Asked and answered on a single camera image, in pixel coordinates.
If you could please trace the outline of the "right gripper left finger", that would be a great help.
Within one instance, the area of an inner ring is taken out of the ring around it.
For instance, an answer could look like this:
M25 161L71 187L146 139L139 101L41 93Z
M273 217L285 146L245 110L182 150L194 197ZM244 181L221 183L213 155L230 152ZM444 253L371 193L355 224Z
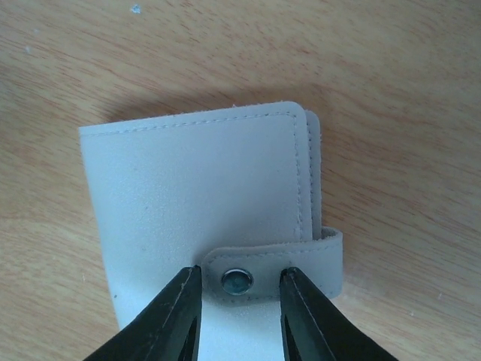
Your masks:
M197 360L201 311L201 268L182 268L129 325L86 359Z

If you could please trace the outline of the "beige leather card holder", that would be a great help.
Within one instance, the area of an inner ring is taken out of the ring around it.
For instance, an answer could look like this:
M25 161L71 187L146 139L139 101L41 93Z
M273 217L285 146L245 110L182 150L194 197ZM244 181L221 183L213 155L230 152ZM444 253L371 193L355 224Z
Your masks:
M276 102L79 133L120 327L199 265L199 359L282 360L281 271L298 267L328 297L340 294L343 237L321 222L313 112Z

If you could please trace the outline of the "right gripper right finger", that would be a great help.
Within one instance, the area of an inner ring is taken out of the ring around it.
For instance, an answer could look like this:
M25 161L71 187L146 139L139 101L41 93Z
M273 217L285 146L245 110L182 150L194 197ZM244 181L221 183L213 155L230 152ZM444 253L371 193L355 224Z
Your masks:
M395 360L353 325L296 267L280 276L281 329L286 360Z

